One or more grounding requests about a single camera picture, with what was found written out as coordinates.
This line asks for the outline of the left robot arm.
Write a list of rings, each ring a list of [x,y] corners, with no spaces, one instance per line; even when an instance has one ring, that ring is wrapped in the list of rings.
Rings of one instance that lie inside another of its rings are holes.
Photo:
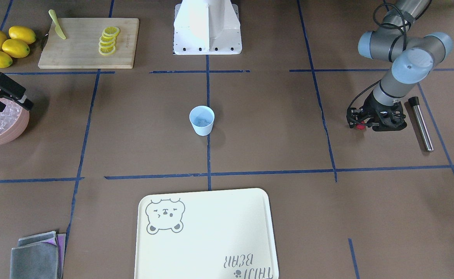
[[[422,38],[411,37],[408,31],[430,6],[430,0],[398,0],[385,3],[390,10],[377,30],[362,35],[358,44],[360,55],[389,61],[390,69],[369,86],[370,94],[363,105],[346,110],[349,127],[370,127],[376,132],[400,131],[407,127],[402,98],[451,53],[454,43],[443,32]]]

